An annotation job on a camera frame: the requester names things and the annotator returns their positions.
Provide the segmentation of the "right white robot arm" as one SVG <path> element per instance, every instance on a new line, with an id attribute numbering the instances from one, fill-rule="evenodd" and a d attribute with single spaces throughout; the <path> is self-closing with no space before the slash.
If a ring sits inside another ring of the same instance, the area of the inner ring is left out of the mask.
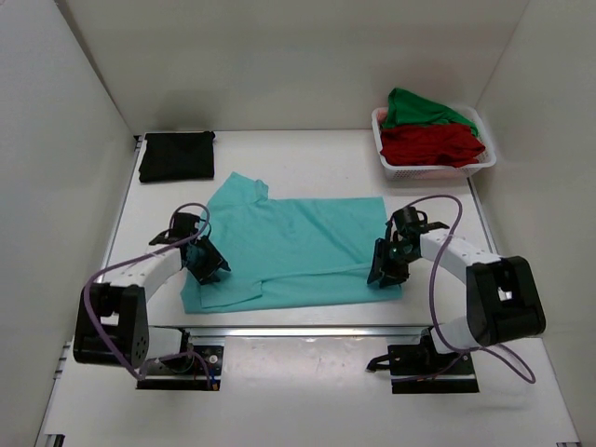
<path id="1" fill-rule="evenodd" d="M 420 373 L 437 375 L 465 355 L 487 352 L 494 345 L 543 333 L 546 316 L 528 261 L 482 251 L 447 229 L 420 236 L 398 235 L 375 242 L 367 284 L 380 289 L 404 283 L 409 265 L 425 259 L 432 263 L 428 302 L 432 326 L 423 330 L 412 354 L 400 364 Z M 438 322 L 436 279 L 446 270 L 465 286 L 466 313 L 448 323 Z"/>

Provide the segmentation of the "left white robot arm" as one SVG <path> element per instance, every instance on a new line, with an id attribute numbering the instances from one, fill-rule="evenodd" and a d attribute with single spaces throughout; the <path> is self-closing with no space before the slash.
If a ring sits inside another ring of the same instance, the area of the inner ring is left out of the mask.
<path id="1" fill-rule="evenodd" d="M 122 366 L 139 373 L 146 363 L 165 361 L 175 371 L 194 362 L 195 348 L 180 329 L 148 322 L 147 304 L 171 277 L 185 270 L 199 284 L 221 280 L 231 268 L 207 236 L 174 236 L 149 242 L 139 260 L 118 267 L 108 282 L 95 280 L 81 292 L 74 332 L 74 359 L 83 364 Z"/>

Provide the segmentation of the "teal t shirt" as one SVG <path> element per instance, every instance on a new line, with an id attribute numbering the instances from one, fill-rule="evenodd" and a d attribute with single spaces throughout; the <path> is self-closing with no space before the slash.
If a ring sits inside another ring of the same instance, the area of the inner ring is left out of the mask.
<path id="1" fill-rule="evenodd" d="M 215 314 L 398 300 L 401 289 L 367 282 L 386 223 L 379 197 L 273 199 L 232 173 L 209 200 L 210 241 L 229 263 L 216 283 L 189 276 L 187 314 Z"/>

